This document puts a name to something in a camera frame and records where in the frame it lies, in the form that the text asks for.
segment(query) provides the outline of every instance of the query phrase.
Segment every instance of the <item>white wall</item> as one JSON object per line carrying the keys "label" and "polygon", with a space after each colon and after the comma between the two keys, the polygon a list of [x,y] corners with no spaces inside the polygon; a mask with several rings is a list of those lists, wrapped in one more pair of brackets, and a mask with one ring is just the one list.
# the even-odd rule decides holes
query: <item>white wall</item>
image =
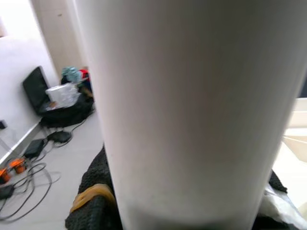
{"label": "white wall", "polygon": [[[7,35],[0,38],[0,119],[8,125],[0,131],[0,138],[12,147],[39,121],[25,96],[22,81],[40,65],[50,86],[59,80],[30,1],[0,0],[0,16]],[[5,153],[0,146],[0,158]]]}
{"label": "white wall", "polygon": [[84,62],[78,38],[69,14],[70,0],[32,0],[57,73],[65,66],[81,68]]}

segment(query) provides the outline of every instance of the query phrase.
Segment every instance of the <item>power adapter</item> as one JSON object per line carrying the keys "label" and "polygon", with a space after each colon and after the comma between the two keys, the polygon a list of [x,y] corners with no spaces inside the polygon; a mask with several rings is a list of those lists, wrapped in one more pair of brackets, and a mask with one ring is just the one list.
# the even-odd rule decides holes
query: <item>power adapter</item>
{"label": "power adapter", "polygon": [[0,187],[0,200],[10,198],[15,191],[15,188],[12,184]]}
{"label": "power adapter", "polygon": [[45,139],[32,140],[24,152],[24,157],[32,159],[38,157],[45,146]]}
{"label": "power adapter", "polygon": [[47,139],[56,143],[66,143],[71,139],[71,133],[65,131],[54,132],[51,133]]}

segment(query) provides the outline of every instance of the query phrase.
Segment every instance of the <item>charger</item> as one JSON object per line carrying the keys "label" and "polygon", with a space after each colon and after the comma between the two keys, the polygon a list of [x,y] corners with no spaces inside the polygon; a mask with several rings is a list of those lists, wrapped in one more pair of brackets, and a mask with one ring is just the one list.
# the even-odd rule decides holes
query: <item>charger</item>
{"label": "charger", "polygon": [[24,152],[24,157],[32,159],[38,157],[45,146],[45,139],[32,140]]}
{"label": "charger", "polygon": [[15,191],[15,188],[12,184],[0,187],[0,200],[10,198]]}

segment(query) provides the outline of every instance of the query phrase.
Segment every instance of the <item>white plastic wrap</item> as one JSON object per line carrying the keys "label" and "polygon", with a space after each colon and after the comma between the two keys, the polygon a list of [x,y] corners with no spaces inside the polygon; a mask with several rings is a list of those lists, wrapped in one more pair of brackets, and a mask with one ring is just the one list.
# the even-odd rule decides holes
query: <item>white plastic wrap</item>
{"label": "white plastic wrap", "polygon": [[56,102],[56,108],[73,106],[80,95],[71,83],[49,88],[46,93],[51,101]]}

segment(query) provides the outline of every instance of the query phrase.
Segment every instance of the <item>white pillar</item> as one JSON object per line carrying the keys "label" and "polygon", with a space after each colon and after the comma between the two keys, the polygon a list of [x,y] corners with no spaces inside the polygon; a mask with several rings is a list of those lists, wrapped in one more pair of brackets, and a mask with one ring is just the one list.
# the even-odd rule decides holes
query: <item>white pillar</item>
{"label": "white pillar", "polygon": [[307,1],[76,0],[126,230],[248,230],[307,63]]}

